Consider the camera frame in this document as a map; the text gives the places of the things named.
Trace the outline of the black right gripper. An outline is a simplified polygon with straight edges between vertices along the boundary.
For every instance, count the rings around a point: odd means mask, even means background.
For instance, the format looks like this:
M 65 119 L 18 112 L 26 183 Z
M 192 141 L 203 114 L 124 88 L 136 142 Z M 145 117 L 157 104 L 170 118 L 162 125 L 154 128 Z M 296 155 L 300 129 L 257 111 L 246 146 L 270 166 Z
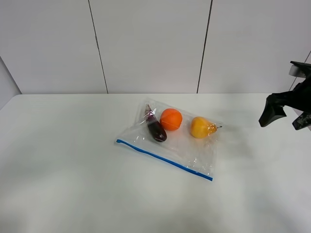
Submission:
M 284 106 L 302 111 L 292 123 L 296 130 L 311 126 L 311 74 L 292 91 L 272 93 L 266 98 L 263 113 L 259 118 L 260 126 L 266 127 L 275 120 L 286 117 Z

